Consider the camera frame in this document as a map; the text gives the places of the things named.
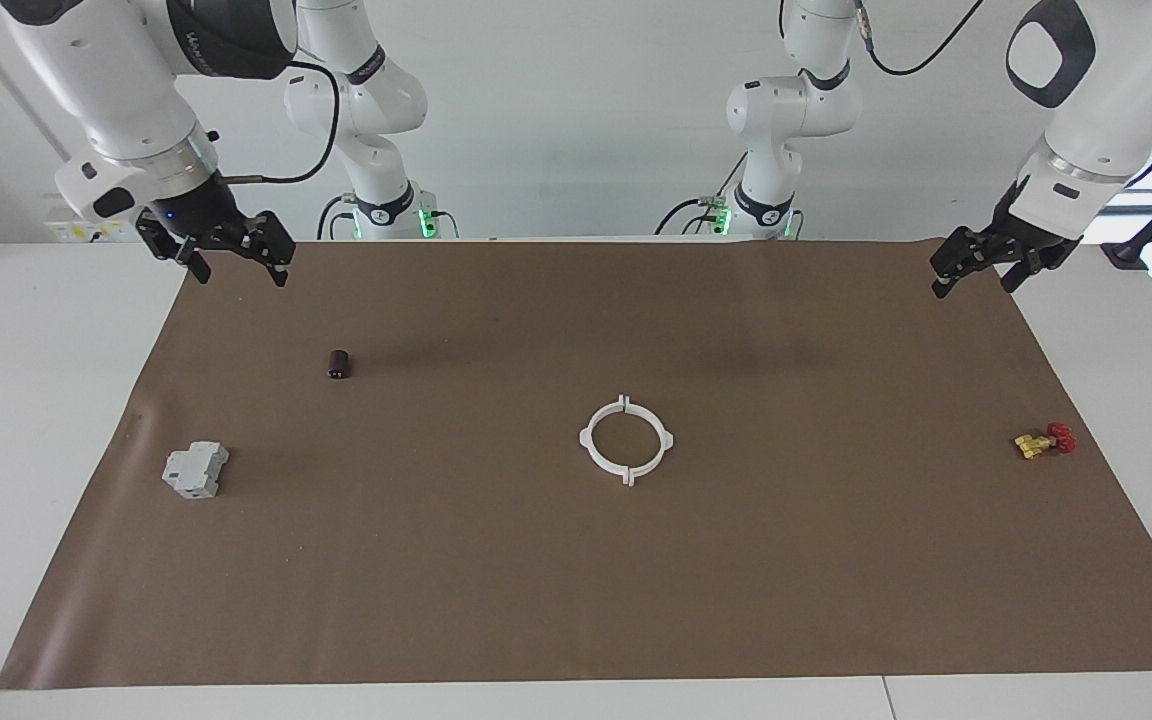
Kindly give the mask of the white half-ring pipe clamp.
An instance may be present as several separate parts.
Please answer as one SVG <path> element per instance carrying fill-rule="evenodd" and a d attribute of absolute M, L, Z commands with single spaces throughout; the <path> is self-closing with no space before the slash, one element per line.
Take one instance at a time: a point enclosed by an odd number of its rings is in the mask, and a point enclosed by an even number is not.
<path fill-rule="evenodd" d="M 617 462 L 609 460 L 607 456 L 602 455 L 602 450 L 599 450 L 594 442 L 594 429 L 598 429 L 598 425 L 602 423 L 602 420 L 607 419 L 608 416 L 627 414 L 627 406 L 628 396 L 620 395 L 616 401 L 612 402 L 612 404 L 599 407 L 594 414 L 591 414 L 585 427 L 579 430 L 579 445 L 582 448 L 585 448 L 591 461 L 593 461 L 594 465 L 602 470 L 604 473 L 616 475 L 616 477 L 620 478 L 622 486 L 634 487 L 636 480 L 632 468 L 617 464 Z"/>
<path fill-rule="evenodd" d="M 650 429 L 655 432 L 658 448 L 652 458 L 644 462 L 644 464 L 630 468 L 626 467 L 622 471 L 622 484 L 626 487 L 635 487 L 637 480 L 645 475 L 653 473 L 653 471 L 660 465 L 660 462 L 666 458 L 666 455 L 673 447 L 675 447 L 675 435 L 673 435 L 669 430 L 664 424 L 664 420 L 659 418 L 654 411 L 650 410 L 649 407 L 636 404 L 627 395 L 622 395 L 621 409 L 622 414 L 635 416 L 635 418 L 645 420 Z"/>

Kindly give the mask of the grey circuit breaker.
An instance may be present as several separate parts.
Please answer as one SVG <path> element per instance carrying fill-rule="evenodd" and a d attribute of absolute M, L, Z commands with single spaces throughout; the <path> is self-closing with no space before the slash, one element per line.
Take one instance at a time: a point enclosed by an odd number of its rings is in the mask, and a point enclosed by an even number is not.
<path fill-rule="evenodd" d="M 221 469 L 229 452 L 214 441 L 196 441 L 185 450 L 173 450 L 166 458 L 161 478 L 179 497 L 187 500 L 214 498 L 219 491 Z"/>

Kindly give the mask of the white wall socket strip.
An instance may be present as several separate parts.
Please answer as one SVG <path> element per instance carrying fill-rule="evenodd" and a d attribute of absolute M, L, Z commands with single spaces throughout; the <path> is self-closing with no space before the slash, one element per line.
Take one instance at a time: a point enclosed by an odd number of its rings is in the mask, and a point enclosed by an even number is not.
<path fill-rule="evenodd" d="M 104 220 L 88 222 L 71 209 L 50 209 L 44 215 L 44 227 L 51 237 L 61 243 L 132 243 L 141 242 L 141 233 L 132 223 Z"/>

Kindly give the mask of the brown paper table mat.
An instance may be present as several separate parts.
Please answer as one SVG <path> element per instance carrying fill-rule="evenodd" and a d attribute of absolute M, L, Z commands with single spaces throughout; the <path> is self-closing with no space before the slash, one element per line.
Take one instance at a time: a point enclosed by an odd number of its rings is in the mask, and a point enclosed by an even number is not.
<path fill-rule="evenodd" d="M 933 250 L 305 243 L 282 290 L 212 255 L 0 689 L 1152 670 L 1146 528 Z M 579 445 L 620 395 L 675 435 L 632 488 Z M 1051 420 L 1076 450 L 1021 457 Z M 230 456 L 187 500 L 196 441 Z"/>

